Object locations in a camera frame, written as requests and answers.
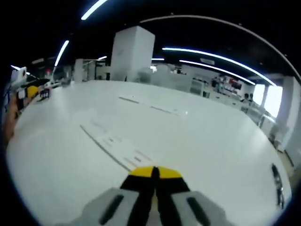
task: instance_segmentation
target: white desk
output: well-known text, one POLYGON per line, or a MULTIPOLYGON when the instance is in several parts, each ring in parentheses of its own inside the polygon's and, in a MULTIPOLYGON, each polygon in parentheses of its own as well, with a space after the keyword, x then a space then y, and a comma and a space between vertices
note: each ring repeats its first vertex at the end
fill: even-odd
POLYGON ((239 226, 263 226, 279 213, 272 163, 286 201, 291 196, 280 158, 243 112, 176 90, 88 81, 56 88, 48 101, 29 105, 8 147, 13 181, 44 225, 75 219, 89 201, 127 176, 80 129, 95 117, 157 165, 180 171, 191 190, 207 195, 239 226))
POLYGON ((272 119, 271 117, 266 116, 266 115, 263 116, 262 120, 263 120, 263 122, 261 125, 261 130, 267 137, 269 137, 269 135, 273 129, 273 126, 275 125, 276 122, 274 119, 272 119))

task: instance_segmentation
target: person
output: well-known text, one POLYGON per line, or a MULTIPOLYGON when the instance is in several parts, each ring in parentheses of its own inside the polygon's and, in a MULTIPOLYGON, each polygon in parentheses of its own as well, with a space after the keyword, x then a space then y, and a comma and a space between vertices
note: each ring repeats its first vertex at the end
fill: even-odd
POLYGON ((213 88, 215 88, 216 87, 216 85, 217 85, 217 77, 215 77, 214 79, 212 79, 212 81, 211 81, 211 86, 213 87, 213 88))
POLYGON ((240 100, 240 102, 242 102, 242 103, 248 103, 248 101, 249 101, 249 94, 245 93, 244 99, 240 100))
POLYGON ((250 99, 249 101, 252 103, 253 102, 253 93, 250 94, 250 99))
POLYGON ((26 108, 35 95, 39 92, 39 88, 30 86, 25 88, 26 90, 20 91, 21 93, 27 93, 27 97, 18 98, 20 92, 14 93, 9 101, 6 115, 3 122, 3 147, 6 148, 11 138, 14 136, 15 127, 21 111, 26 108))

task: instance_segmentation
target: white pillar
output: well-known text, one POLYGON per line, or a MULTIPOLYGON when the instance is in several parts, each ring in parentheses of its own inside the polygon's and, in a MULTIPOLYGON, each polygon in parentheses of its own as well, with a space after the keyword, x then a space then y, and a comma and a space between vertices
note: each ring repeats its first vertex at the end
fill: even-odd
POLYGON ((151 83, 157 86, 168 87, 170 68, 166 64, 157 65, 157 73, 151 77, 151 83))
POLYGON ((282 142, 282 150, 285 150, 294 131, 298 118, 301 100, 301 87, 294 77, 286 76, 283 80, 281 105, 276 121, 288 127, 288 132, 282 142))
POLYGON ((75 61, 75 65, 74 65, 74 75, 73 75, 73 78, 74 78, 74 82, 75 83, 80 83, 83 81, 83 62, 84 62, 84 59, 77 59, 75 61))
POLYGON ((268 95, 268 86, 264 87, 264 92, 263 92, 263 98, 262 98, 262 103, 261 103, 261 107, 264 107, 265 101, 267 99, 267 95, 268 95))
POLYGON ((136 81, 137 72, 149 68, 155 35, 136 26, 117 32, 111 56, 111 80, 136 81))
POLYGON ((300 138, 301 138, 301 102, 299 105, 297 122, 295 124, 291 138, 285 148, 295 169, 301 165, 301 139, 300 138))
POLYGON ((248 94, 254 94, 255 86, 253 85, 246 85, 247 86, 247 93, 248 94))

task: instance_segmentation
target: black object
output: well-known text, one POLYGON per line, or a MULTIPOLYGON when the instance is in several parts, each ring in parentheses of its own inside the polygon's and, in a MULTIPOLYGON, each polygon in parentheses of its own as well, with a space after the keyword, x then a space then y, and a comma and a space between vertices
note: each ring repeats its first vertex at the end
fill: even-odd
POLYGON ((233 88, 235 88, 235 89, 239 89, 239 90, 241 90, 241 84, 240 83, 237 83, 237 82, 232 82, 232 84, 231 84, 231 86, 233 87, 233 88))
POLYGON ((215 87, 216 87, 216 85, 217 85, 217 81, 216 81, 216 80, 212 80, 212 82, 211 82, 211 86, 212 86, 213 88, 215 88, 215 87))
POLYGON ((109 73, 109 72, 107 73, 106 80, 107 80, 107 81, 110 81, 110 73, 109 73))
POLYGON ((283 209, 284 208, 283 185, 282 185, 282 180, 279 171, 274 164, 272 164, 272 172, 273 172, 273 177, 275 180, 276 191, 277 191, 277 205, 283 209))
POLYGON ((45 99, 49 99, 50 98, 50 89, 44 89, 40 92, 40 97, 41 99, 38 100, 37 102, 43 101, 45 99))
POLYGON ((155 180, 157 168, 153 168, 151 177, 139 177, 128 175, 122 183, 121 189, 139 192, 139 196, 133 206, 127 222, 127 226, 145 226, 151 210, 151 200, 155 192, 155 180))
POLYGON ((203 97, 207 98, 207 93, 205 91, 203 92, 203 97))
POLYGON ((210 220, 197 200, 191 197, 187 199, 187 202, 198 222, 203 226, 210 226, 210 220))
POLYGON ((162 225, 181 226, 181 218, 172 195, 189 192, 183 178, 158 178, 156 181, 156 195, 158 198, 158 211, 162 225))

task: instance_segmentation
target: white chair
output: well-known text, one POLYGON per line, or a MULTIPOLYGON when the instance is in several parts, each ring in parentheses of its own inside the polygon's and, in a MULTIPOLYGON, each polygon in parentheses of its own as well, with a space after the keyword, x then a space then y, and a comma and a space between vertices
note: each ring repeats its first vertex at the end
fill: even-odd
POLYGON ((209 99, 223 103, 223 104, 227 103, 227 98, 228 97, 226 97, 225 95, 217 93, 217 92, 210 92, 210 94, 209 94, 209 99))

